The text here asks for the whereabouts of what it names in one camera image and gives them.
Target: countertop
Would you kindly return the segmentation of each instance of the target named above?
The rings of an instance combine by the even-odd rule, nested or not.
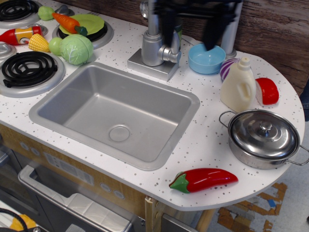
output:
[[[60,2],[51,0],[38,0],[38,2],[53,9],[57,9],[61,5]],[[71,6],[69,8],[73,9],[75,14],[88,13],[87,10]],[[179,69],[170,81],[161,81],[127,68],[127,60],[141,47],[146,27],[104,15],[100,15],[100,17],[114,29],[114,36],[107,45],[94,50],[93,57],[88,62],[100,62],[125,72],[192,92],[200,100],[199,110],[166,164],[154,171],[143,171],[33,123],[28,116],[29,110],[48,92],[29,98],[8,98],[0,95],[1,124],[181,211],[206,210],[243,201],[271,186],[288,170],[290,163],[272,170],[251,168],[232,154],[228,145],[227,128],[218,120],[221,113],[229,110],[220,102],[221,78],[218,74],[201,75],[189,68],[187,54],[192,47],[190,43],[182,40],[182,58]],[[38,23],[49,29],[45,38],[50,41],[52,32],[58,23],[55,20],[39,21]],[[0,29],[1,34],[5,31],[5,29]],[[30,51],[27,45],[20,45],[16,48],[18,52]],[[305,129],[304,113],[299,97],[291,84],[262,58],[237,52],[237,57],[242,56],[250,58],[255,78],[268,77],[272,79],[280,93],[280,100],[276,105],[262,107],[255,100],[252,108],[270,110],[283,116],[297,128],[302,140]],[[66,78],[78,66],[65,61],[64,63]],[[228,123],[229,118],[226,117],[224,120]],[[235,174],[239,182],[191,194],[184,194],[169,188],[169,183],[178,172],[195,168],[225,169]]]

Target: sink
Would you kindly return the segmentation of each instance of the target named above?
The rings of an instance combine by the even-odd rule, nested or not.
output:
[[[29,117],[137,168],[155,170],[198,108],[190,92],[91,62],[35,104]]]

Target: wooden wall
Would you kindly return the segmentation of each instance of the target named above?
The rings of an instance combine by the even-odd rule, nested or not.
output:
[[[58,0],[147,25],[140,0]],[[204,20],[184,19],[183,34],[200,40]],[[300,95],[309,77],[309,1],[244,0],[235,48],[277,68]]]

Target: white detergent bottle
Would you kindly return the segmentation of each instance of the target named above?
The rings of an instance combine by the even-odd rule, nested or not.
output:
[[[221,101],[239,113],[250,109],[255,94],[256,83],[250,68],[250,59],[242,57],[238,63],[230,66],[229,73],[222,83]]]

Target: stainless steel pot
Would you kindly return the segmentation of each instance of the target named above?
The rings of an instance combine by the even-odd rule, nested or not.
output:
[[[221,121],[226,113],[235,116],[228,126]],[[228,128],[229,146],[233,154],[243,163],[259,169],[273,169],[282,166],[286,161],[304,165],[289,160],[297,153],[300,138],[296,128],[285,118],[266,110],[247,110],[240,113],[223,112],[219,121]]]

